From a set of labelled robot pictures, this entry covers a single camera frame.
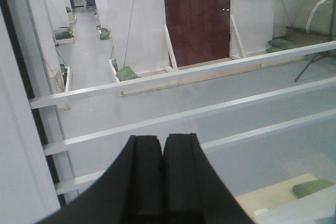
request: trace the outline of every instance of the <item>green cushion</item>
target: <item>green cushion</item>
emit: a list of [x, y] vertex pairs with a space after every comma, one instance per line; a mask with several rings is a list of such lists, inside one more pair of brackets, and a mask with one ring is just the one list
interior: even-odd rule
[[272, 39], [268, 42], [272, 47], [277, 47], [282, 50], [292, 49], [298, 47], [294, 43], [285, 39]]
[[62, 31], [60, 33], [55, 34], [55, 38], [57, 40], [60, 40], [60, 39], [71, 39], [72, 36], [71, 36], [70, 32], [68, 32], [68, 31]]
[[125, 66], [124, 68], [120, 69], [116, 76], [120, 81], [127, 81], [132, 80], [135, 78], [140, 78], [136, 73], [133, 72], [133, 70], [129, 66]]
[[101, 34], [99, 35], [100, 39], [109, 39], [110, 38], [110, 31], [108, 31], [106, 28], [100, 29]]
[[317, 191], [326, 189], [333, 185], [333, 182], [326, 179], [312, 180], [299, 185], [293, 186], [293, 193], [297, 198], [311, 195]]
[[279, 51], [282, 51], [282, 49], [278, 47], [270, 47], [266, 49], [266, 52], [279, 52]]

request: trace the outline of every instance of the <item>white railing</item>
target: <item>white railing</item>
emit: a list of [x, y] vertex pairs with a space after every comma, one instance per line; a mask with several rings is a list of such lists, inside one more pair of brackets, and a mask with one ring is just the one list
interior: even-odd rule
[[313, 54], [316, 52], [328, 51], [336, 49], [336, 41], [306, 46], [301, 48], [289, 49], [280, 52], [273, 52], [267, 55], [253, 56], [235, 61], [226, 61], [212, 65], [184, 69], [169, 73], [163, 73], [156, 76], [148, 76], [119, 83], [110, 83], [91, 88], [72, 90], [67, 93], [59, 93], [46, 95], [30, 99], [30, 107], [32, 109], [43, 108], [46, 106], [56, 105], [58, 103], [65, 103], [86, 99], [94, 96], [109, 94], [113, 92], [120, 92], [126, 89], [134, 89], [144, 86], [152, 86], [153, 84], [161, 84], [164, 82], [179, 81], [185, 78], [199, 77], [207, 74], [216, 74], [229, 70], [238, 70], [241, 68], [251, 67], [258, 64], [271, 65], [279, 59], [290, 61], [291, 59]]
[[[239, 133], [236, 135], [220, 138], [206, 143], [201, 143], [201, 148], [205, 153], [209, 153], [211, 151], [217, 151], [221, 147], [224, 147], [226, 144], [234, 141], [252, 140], [256, 137], [267, 136], [270, 134], [296, 129], [305, 125], [322, 122], [335, 117], [336, 117], [336, 109], [324, 111], [321, 113], [304, 116], [294, 120], [262, 127], [256, 130]], [[74, 179], [59, 182], [58, 184], [55, 185], [56, 192], [58, 195], [60, 195], [77, 189], [83, 189], [92, 184], [95, 180], [97, 180], [104, 172], [105, 172], [104, 170], [100, 170], [95, 173], [86, 174], [84, 176], [80, 176]]]
[[172, 45], [172, 42], [170, 40], [170, 35], [169, 35], [167, 25], [164, 25], [164, 37], [166, 39], [166, 44], [167, 44], [167, 48], [168, 48], [168, 52], [169, 52], [169, 58], [170, 58], [170, 61], [172, 62], [173, 70], [178, 71], [177, 63], [176, 63], [176, 59], [175, 59], [175, 54], [174, 54], [174, 50], [173, 50], [173, 45]]
[[205, 106], [193, 110], [187, 110], [179, 113], [169, 114], [165, 116], [161, 116], [159, 118], [149, 119], [137, 123], [127, 124], [115, 128], [111, 128], [104, 131], [94, 132], [82, 136], [77, 136], [73, 138], [68, 138], [63, 141], [50, 143], [44, 146], [45, 154], [53, 155], [60, 152], [64, 152], [69, 150], [70, 146], [83, 143], [85, 141], [94, 140], [100, 137], [110, 136], [113, 134], [134, 130], [150, 125], [156, 125], [159, 123], [164, 123], [168, 121], [173, 121], [185, 117], [199, 117], [199, 116], [205, 116], [210, 115], [212, 113], [218, 113], [218, 112], [224, 112], [228, 110], [238, 109], [242, 108], [244, 106], [250, 106], [254, 104], [259, 104], [261, 102], [271, 101], [274, 99], [280, 99], [285, 98], [293, 95], [298, 95], [301, 93], [306, 93], [314, 90], [320, 90], [323, 88], [327, 88], [330, 86], [336, 85], [336, 77], [329, 78], [321, 81], [316, 81], [312, 83], [307, 83], [299, 86], [294, 86], [290, 88], [280, 89], [276, 91], [271, 91], [263, 94], [258, 95], [252, 95], [250, 97], [245, 97], [233, 101], [218, 103], [210, 106]]

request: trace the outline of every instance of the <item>wooden door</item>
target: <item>wooden door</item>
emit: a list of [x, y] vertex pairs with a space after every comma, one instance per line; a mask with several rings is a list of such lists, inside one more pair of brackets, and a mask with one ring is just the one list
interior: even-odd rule
[[230, 0], [165, 0], [177, 65], [229, 57]]

